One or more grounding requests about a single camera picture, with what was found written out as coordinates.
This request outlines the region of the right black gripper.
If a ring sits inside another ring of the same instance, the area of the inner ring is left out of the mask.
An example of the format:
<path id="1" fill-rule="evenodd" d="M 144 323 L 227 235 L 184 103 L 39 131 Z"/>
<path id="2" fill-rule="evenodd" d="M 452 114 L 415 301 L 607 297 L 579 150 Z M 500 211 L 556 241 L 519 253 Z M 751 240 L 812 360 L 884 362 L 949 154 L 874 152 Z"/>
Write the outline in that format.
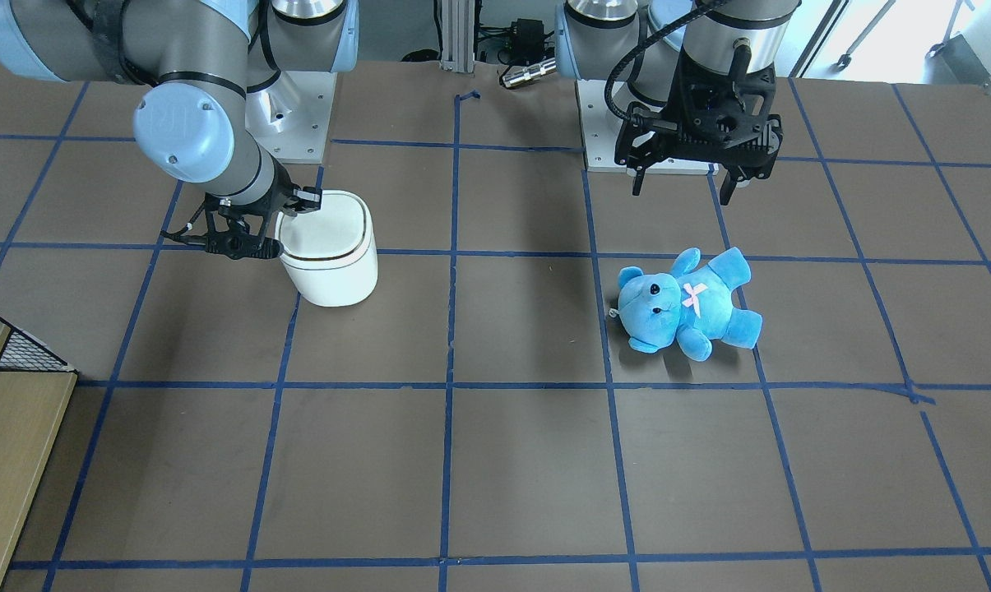
<path id="1" fill-rule="evenodd" d="M 270 222 L 277 212 L 293 218 L 298 214 L 317 212 L 322 208 L 322 190 L 299 187 L 292 183 L 285 169 L 275 169 L 274 181 L 261 199 L 248 205 L 225 205 L 221 198 L 206 194 L 203 210 L 208 232 L 187 235 L 195 226 L 192 217 L 175 233 L 161 231 L 160 236 L 186 246 L 202 246 L 210 254 L 229 259 L 255 258 L 270 260 L 280 257 L 284 248 L 280 241 L 268 237 Z"/>

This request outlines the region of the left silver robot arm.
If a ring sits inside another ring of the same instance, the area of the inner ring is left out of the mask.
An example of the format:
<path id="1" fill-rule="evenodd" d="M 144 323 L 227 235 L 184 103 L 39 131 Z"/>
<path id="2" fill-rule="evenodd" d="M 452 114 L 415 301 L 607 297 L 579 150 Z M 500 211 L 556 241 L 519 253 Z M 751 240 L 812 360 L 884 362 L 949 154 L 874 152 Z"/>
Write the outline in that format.
<path id="1" fill-rule="evenodd" d="M 665 161 L 724 170 L 718 199 L 768 178 L 784 130 L 772 112 L 775 56 L 797 1 L 566 1 L 555 12 L 560 75 L 593 81 L 612 120 L 612 165 Z"/>

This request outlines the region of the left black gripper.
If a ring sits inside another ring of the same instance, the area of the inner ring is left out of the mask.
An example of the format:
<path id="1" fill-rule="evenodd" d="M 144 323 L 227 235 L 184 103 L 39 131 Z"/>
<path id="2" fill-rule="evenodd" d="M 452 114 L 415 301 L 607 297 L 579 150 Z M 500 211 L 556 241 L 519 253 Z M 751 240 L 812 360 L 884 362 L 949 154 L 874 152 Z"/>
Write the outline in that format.
<path id="1" fill-rule="evenodd" d="M 614 143 L 614 162 L 634 173 L 632 195 L 641 195 L 646 170 L 668 158 L 719 164 L 725 170 L 718 202 L 727 206 L 739 185 L 770 176 L 784 130 L 771 113 L 773 65 L 740 80 L 695 62 L 677 64 L 661 118 L 629 115 Z"/>

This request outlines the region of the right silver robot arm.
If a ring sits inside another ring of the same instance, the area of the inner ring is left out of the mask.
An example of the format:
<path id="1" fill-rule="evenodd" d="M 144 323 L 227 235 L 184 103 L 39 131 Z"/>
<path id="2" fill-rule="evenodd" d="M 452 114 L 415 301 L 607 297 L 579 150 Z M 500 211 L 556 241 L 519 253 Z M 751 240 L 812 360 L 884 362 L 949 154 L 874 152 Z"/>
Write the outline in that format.
<path id="1" fill-rule="evenodd" d="M 168 239 L 233 260 L 284 255 L 270 222 L 322 206 L 280 162 L 287 137 L 318 127 L 289 74 L 347 72 L 358 56 L 356 1 L 0 1 L 8 71 L 148 87 L 139 149 L 203 191 L 206 232 L 186 224 Z"/>

